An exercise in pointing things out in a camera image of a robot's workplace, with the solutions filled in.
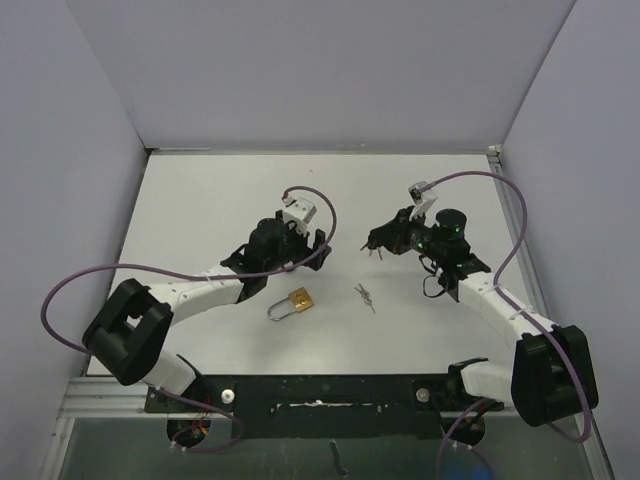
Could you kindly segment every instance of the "gold padlock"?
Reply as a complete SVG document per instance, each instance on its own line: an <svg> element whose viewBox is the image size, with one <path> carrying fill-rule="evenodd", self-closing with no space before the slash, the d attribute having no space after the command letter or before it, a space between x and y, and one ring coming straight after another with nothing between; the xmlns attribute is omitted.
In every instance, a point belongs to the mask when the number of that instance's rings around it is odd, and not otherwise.
<svg viewBox="0 0 640 480"><path fill-rule="evenodd" d="M282 305L287 300L291 301L291 303L293 304L294 310L291 310L290 312L285 313L281 317L274 317L271 314L273 309ZM311 307L313 307L313 300L311 300L311 296L309 295L309 292L307 292L307 290L304 288L299 288L298 290L291 292L289 294L289 298L284 298L280 300L278 303L274 303L273 305L271 305L267 310L267 315L269 316L270 320L273 320L274 322L279 322L280 320L288 317L289 315L293 315L294 313L304 312L305 310Z"/></svg>

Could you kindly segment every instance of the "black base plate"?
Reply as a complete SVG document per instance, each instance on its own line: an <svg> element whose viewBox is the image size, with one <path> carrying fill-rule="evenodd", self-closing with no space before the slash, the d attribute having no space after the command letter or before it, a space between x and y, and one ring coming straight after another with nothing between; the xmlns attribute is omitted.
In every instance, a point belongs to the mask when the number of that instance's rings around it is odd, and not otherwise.
<svg viewBox="0 0 640 480"><path fill-rule="evenodd" d="M184 395L202 401L208 394L213 406L243 421L245 438L413 435L424 439L442 437L440 411L469 406L446 394L449 380L446 374L206 375ZM421 388L429 391L428 402L418 400L416 392ZM235 393L228 405L221 401L225 389ZM150 390L145 411L200 410Z"/></svg>

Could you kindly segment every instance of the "gray wall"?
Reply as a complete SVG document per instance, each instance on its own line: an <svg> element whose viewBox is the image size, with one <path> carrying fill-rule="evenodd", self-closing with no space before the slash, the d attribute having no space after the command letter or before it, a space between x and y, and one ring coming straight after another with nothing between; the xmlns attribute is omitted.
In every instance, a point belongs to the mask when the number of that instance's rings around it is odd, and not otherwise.
<svg viewBox="0 0 640 480"><path fill-rule="evenodd" d="M504 140L574 0L67 2L149 147L451 152Z"/></svg>
<svg viewBox="0 0 640 480"><path fill-rule="evenodd" d="M61 277L115 258L144 150L63 0L0 2L0 478L34 478L82 358L38 320ZM107 278L55 303L79 340Z"/></svg>
<svg viewBox="0 0 640 480"><path fill-rule="evenodd" d="M589 337L619 479L640 470L639 22L637 0L579 0L505 147L551 311Z"/></svg>

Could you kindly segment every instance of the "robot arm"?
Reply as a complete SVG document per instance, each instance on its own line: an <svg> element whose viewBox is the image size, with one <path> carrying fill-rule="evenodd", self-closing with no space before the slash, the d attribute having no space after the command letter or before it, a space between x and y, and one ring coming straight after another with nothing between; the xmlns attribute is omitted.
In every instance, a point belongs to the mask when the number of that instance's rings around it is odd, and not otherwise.
<svg viewBox="0 0 640 480"><path fill-rule="evenodd" d="M466 216L462 212L441 210L435 224L425 226L425 213L437 197L431 190L422 193L423 186L421 182L409 189L415 206L399 210L393 220L371 230L366 246L384 247L395 255L413 250L421 261L430 260L428 270L437 277L443 291L477 312L514 351L513 368L486 358L451 365L452 395L487 397L514 405L532 426L581 411L564 364L549 341L522 315L526 311L558 340L578 373L590 407L595 407L598 393L584 333L575 326L561 327L531 312L504 287L494 286L491 269L471 253L465 240ZM505 302L496 292L497 287L521 309L515 310Z"/></svg>
<svg viewBox="0 0 640 480"><path fill-rule="evenodd" d="M304 261L325 244L325 233L316 230L314 244L308 246L315 205L290 197L285 204L274 218L261 220L245 245L203 272L201 279L149 286L135 279L122 282L85 331L82 343L121 384L143 381L183 394L198 375L185 359L163 349L169 328L211 308L251 298L267 284L267 275L262 274ZM305 266L319 270L330 252L325 246Z"/></svg>

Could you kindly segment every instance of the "white table surface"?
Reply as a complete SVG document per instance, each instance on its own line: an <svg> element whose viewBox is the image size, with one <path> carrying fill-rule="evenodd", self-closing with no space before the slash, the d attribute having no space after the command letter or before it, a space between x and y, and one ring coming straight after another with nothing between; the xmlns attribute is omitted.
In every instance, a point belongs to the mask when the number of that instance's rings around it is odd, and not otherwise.
<svg viewBox="0 0 640 480"><path fill-rule="evenodd" d="M282 207L286 187L309 185L328 195L338 212L333 252L322 270L271 277L252 299L176 325L166 349L205 374L444 373L451 363L476 356L509 364L513 352L473 311L446 295L422 295L425 272L417 254L386 253L381 262L359 252L371 228L411 205L407 187L469 169L489 171L486 157L152 155L120 261L203 271L227 258L260 219ZM427 224L440 209L462 210L473 251L495 270L512 242L494 182L466 177L436 190L439 200ZM319 210L313 227L328 231L327 208L312 200ZM142 283L170 281L119 271L115 284L132 276ZM375 314L354 290L358 283L371 292ZM528 302L515 261L503 284ZM267 308L302 286L315 306L270 321ZM108 371L92 359L88 373Z"/></svg>

